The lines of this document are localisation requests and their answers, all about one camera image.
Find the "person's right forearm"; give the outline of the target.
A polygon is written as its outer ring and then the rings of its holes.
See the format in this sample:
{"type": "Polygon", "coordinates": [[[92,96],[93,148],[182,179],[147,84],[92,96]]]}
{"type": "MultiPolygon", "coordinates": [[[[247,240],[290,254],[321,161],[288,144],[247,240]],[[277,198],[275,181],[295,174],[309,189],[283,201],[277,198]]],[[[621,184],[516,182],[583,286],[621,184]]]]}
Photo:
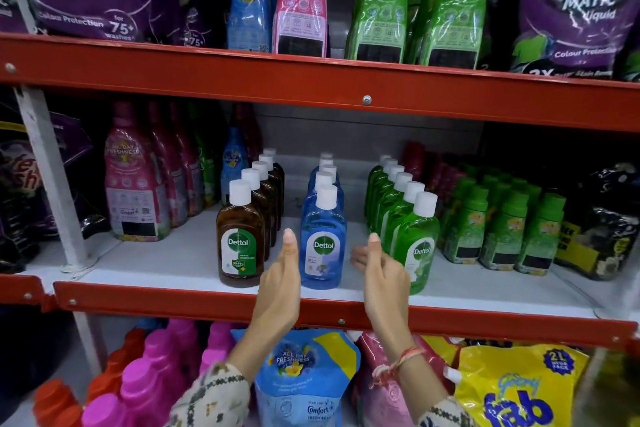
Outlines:
{"type": "Polygon", "coordinates": [[[375,368],[371,385],[397,382],[415,427],[477,427],[439,381],[423,356],[424,348],[415,342],[405,350],[389,350],[380,344],[389,363],[375,368]]]}

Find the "person's left forearm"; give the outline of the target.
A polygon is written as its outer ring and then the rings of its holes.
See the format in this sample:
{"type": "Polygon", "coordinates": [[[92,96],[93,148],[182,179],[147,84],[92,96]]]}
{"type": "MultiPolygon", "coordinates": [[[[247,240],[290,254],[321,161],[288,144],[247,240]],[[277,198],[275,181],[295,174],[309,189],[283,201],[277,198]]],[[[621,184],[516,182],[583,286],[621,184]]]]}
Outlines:
{"type": "Polygon", "coordinates": [[[243,427],[252,384],[268,354],[295,322],[268,316],[252,321],[228,359],[209,367],[176,401],[163,427],[243,427]]]}

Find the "blue conditioner refill pouch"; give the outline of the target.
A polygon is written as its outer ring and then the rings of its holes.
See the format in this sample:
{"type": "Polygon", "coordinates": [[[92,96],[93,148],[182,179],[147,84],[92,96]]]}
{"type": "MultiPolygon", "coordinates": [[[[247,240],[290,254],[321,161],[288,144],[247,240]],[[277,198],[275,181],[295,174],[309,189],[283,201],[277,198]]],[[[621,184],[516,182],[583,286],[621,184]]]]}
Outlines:
{"type": "Polygon", "coordinates": [[[342,397],[360,363],[344,330],[286,333],[253,383],[260,427],[342,427],[342,397]]]}

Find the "group of small green conditioner bottles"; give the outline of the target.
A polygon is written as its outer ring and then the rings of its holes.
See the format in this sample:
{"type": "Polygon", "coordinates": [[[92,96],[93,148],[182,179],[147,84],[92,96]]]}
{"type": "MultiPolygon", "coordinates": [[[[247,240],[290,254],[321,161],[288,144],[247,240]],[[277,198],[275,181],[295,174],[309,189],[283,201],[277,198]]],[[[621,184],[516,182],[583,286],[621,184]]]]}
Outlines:
{"type": "Polygon", "coordinates": [[[566,198],[496,167],[462,161],[437,188],[436,247],[454,264],[543,277],[556,260],[566,198]]]}

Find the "black detergent pouch yellow label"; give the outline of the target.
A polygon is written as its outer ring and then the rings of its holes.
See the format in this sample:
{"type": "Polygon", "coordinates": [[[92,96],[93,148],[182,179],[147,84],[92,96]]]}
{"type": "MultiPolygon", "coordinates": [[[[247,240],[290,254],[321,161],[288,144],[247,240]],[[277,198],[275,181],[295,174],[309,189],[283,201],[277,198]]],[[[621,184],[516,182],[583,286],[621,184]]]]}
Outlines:
{"type": "Polygon", "coordinates": [[[615,162],[576,176],[564,191],[555,263],[590,280],[614,279],[640,235],[640,167],[615,162]]]}

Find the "row of green antiseptic bottles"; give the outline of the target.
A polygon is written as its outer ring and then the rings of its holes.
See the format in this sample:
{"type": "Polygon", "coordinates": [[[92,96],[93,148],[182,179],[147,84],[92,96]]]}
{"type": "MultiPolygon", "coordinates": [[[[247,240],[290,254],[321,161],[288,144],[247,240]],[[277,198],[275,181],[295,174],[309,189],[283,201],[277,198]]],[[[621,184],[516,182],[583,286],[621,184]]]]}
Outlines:
{"type": "Polygon", "coordinates": [[[440,223],[436,194],[413,180],[396,159],[381,156],[367,180],[364,217],[382,249],[410,276],[410,294],[423,291],[435,256],[440,223]]]}

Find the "pink conditioner refill pouch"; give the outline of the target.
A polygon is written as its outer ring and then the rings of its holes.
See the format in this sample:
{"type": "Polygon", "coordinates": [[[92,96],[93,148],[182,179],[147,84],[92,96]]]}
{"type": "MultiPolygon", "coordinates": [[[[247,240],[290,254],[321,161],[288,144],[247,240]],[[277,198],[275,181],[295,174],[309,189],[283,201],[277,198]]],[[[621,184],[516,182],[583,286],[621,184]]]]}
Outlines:
{"type": "MultiPolygon", "coordinates": [[[[449,394],[455,385],[444,375],[446,367],[456,367],[460,356],[460,344],[451,339],[433,335],[414,335],[414,342],[424,348],[423,356],[430,363],[439,381],[449,394]]],[[[358,338],[362,360],[351,393],[351,403],[356,408],[360,427],[413,427],[412,419],[397,382],[386,386],[372,386],[372,372],[378,366],[388,364],[383,348],[372,332],[364,332],[358,338]]]]}

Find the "person's right hand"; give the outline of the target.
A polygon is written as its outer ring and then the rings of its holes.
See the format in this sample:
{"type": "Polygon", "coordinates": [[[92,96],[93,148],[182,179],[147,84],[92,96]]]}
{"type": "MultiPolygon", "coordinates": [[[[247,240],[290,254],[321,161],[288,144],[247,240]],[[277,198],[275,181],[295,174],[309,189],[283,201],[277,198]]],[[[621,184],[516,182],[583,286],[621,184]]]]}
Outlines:
{"type": "Polygon", "coordinates": [[[383,269],[368,269],[367,243],[353,248],[351,263],[364,275],[365,311],[377,338],[385,349],[405,350],[414,346],[408,327],[410,277],[385,254],[383,269]]]}

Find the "group of magenta plastic bottles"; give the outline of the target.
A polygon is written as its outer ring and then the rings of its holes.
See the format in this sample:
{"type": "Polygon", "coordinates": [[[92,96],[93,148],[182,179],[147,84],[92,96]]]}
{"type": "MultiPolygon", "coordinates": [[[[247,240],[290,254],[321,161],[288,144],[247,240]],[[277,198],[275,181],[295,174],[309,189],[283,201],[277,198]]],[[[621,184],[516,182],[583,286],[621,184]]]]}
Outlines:
{"type": "Polygon", "coordinates": [[[215,321],[203,348],[191,319],[133,328],[88,389],[82,427],[163,427],[192,381],[228,357],[232,323],[215,321]]]}

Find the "large maroon conditioner bottle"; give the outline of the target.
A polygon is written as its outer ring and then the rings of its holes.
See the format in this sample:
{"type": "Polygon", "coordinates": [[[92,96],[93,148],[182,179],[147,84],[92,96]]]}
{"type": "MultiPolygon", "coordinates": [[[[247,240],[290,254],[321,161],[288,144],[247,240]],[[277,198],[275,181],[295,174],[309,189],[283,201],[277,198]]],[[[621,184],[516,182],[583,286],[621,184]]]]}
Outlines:
{"type": "Polygon", "coordinates": [[[233,103],[230,126],[240,130],[249,162],[259,160],[263,151],[262,134],[254,113],[253,104],[237,101],[233,103]]]}

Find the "dark purple detergent pouch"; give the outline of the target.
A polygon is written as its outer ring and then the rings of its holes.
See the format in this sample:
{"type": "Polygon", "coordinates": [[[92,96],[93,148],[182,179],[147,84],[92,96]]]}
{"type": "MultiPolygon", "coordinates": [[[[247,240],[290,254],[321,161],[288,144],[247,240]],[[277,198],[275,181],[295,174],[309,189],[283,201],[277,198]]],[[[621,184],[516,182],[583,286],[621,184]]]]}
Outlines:
{"type": "MultiPolygon", "coordinates": [[[[110,231],[104,172],[81,119],[50,113],[83,237],[110,231]]],[[[40,244],[59,238],[36,156],[16,105],[0,103],[0,274],[25,271],[40,244]]]]}

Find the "group of small maroon bottles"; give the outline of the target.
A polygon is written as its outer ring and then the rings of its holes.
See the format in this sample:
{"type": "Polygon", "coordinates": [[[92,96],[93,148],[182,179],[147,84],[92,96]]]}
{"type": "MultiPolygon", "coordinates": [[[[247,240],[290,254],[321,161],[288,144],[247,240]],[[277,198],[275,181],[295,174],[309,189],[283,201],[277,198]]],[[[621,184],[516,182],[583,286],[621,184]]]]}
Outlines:
{"type": "Polygon", "coordinates": [[[459,155],[429,151],[424,144],[414,140],[405,144],[400,164],[405,172],[412,174],[413,180],[424,183],[428,192],[444,200],[452,194],[459,180],[468,175],[459,155]]]}

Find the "white metal shelf upright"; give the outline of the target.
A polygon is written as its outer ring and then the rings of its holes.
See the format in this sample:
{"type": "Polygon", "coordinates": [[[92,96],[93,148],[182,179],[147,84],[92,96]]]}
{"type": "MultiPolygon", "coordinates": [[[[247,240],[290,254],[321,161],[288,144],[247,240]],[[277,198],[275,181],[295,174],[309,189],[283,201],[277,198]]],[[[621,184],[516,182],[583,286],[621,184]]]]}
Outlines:
{"type": "MultiPolygon", "coordinates": [[[[80,279],[95,267],[97,257],[89,253],[81,232],[44,93],[22,83],[12,86],[65,253],[61,272],[80,279]]],[[[100,324],[87,313],[73,314],[90,373],[96,376],[105,370],[108,355],[100,324]]]]}

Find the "red metal shelf beam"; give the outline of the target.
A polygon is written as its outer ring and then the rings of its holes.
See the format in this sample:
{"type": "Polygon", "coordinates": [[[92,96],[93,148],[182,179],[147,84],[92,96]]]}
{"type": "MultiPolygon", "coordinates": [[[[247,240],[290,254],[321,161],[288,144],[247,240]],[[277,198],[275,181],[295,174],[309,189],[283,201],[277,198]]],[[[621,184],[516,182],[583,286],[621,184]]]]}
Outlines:
{"type": "MultiPolygon", "coordinates": [[[[250,294],[181,291],[157,287],[60,283],[58,296],[46,294],[35,276],[0,275],[0,304],[39,306],[43,312],[154,316],[247,323],[255,299],[250,294]]],[[[471,339],[544,342],[624,350],[640,358],[640,337],[630,321],[564,318],[442,307],[410,307],[409,324],[418,334],[471,339]]],[[[298,326],[369,330],[361,302],[303,298],[298,326]]]]}
{"type": "Polygon", "coordinates": [[[0,33],[0,83],[640,133],[640,83],[0,33]]]}

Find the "person's left hand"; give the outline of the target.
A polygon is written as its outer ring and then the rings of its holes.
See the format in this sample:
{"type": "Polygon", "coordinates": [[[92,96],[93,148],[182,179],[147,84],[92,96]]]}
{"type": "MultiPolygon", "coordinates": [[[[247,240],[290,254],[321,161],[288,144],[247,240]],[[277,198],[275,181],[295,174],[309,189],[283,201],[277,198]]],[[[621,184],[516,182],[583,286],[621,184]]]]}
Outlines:
{"type": "Polygon", "coordinates": [[[281,249],[276,261],[260,277],[251,325],[286,334],[298,321],[300,301],[300,269],[284,266],[281,249]]]}

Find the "large green conditioner bottle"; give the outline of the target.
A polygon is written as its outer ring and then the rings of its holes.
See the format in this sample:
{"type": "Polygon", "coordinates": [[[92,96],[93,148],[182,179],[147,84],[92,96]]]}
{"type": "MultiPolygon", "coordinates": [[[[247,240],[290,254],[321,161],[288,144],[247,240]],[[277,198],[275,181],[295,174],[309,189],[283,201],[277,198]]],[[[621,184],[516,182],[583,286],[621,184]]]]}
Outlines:
{"type": "Polygon", "coordinates": [[[209,122],[200,104],[192,101],[188,107],[189,119],[196,142],[198,163],[204,186],[204,207],[209,208],[216,202],[216,168],[213,140],[209,122]]]}
{"type": "Polygon", "coordinates": [[[486,18],[486,0],[434,0],[418,64],[475,69],[486,18]]]}
{"type": "Polygon", "coordinates": [[[402,63],[407,24],[408,0],[356,0],[345,58],[402,63]]]}
{"type": "Polygon", "coordinates": [[[420,64],[420,51],[424,45],[425,36],[433,14],[435,0],[412,0],[418,2],[410,20],[408,42],[404,54],[407,64],[420,64]]]}

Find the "group of orange plastic bottles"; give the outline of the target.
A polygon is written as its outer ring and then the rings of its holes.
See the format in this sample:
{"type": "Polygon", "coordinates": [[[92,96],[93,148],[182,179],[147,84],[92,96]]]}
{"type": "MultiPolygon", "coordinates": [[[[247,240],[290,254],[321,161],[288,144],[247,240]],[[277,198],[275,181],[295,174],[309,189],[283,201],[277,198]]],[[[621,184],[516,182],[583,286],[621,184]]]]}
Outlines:
{"type": "Polygon", "coordinates": [[[31,409],[37,427],[132,427],[120,397],[125,368],[143,354],[147,332],[133,328],[122,347],[109,354],[105,372],[94,377],[81,405],[61,379],[45,382],[35,393],[31,409]]]}

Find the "brown antiseptic bottle white cap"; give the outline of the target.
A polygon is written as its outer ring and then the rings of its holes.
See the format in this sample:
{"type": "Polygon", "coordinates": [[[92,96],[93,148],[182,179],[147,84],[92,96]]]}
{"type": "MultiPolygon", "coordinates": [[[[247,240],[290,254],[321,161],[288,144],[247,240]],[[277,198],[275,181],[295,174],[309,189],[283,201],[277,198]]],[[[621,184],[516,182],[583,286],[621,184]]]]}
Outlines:
{"type": "Polygon", "coordinates": [[[231,287],[247,288],[259,283],[265,260],[265,221],[252,204],[249,181],[229,183],[228,204],[216,218],[220,280],[231,287]]]}
{"type": "Polygon", "coordinates": [[[259,160],[256,162],[257,164],[261,164],[259,166],[260,171],[260,180],[267,181],[268,184],[275,190],[277,197],[275,198],[275,210],[276,210],[276,228],[279,231],[282,226],[282,214],[283,214],[283,196],[284,189],[282,179],[279,177],[279,174],[275,170],[275,164],[273,162],[273,157],[266,154],[260,154],[259,160]]]}
{"type": "Polygon", "coordinates": [[[251,164],[252,169],[256,169],[259,172],[260,178],[260,190],[262,194],[267,198],[270,206],[270,245],[273,247],[276,244],[277,234],[280,227],[280,214],[279,214],[279,193],[277,189],[276,178],[269,175],[268,163],[262,161],[255,161],[251,164]]]}
{"type": "Polygon", "coordinates": [[[271,203],[268,195],[261,189],[260,172],[257,169],[246,168],[241,171],[241,179],[249,182],[252,190],[252,205],[259,211],[264,221],[264,261],[267,262],[271,251],[271,203]]]}
{"type": "Polygon", "coordinates": [[[276,149],[275,148],[265,148],[263,154],[266,156],[270,156],[272,160],[272,164],[274,167],[274,172],[278,175],[280,179],[280,217],[284,215],[284,195],[285,195],[285,173],[280,164],[276,161],[276,149]]]}

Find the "yellow detergent refill pouch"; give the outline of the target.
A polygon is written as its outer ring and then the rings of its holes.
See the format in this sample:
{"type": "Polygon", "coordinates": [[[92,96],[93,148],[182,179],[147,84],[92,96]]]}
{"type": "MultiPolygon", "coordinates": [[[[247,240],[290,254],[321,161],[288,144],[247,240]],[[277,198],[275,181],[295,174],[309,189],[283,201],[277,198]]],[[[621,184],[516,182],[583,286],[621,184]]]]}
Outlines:
{"type": "Polygon", "coordinates": [[[586,353],[562,344],[444,341],[454,398],[477,427],[572,427],[586,353]]]}

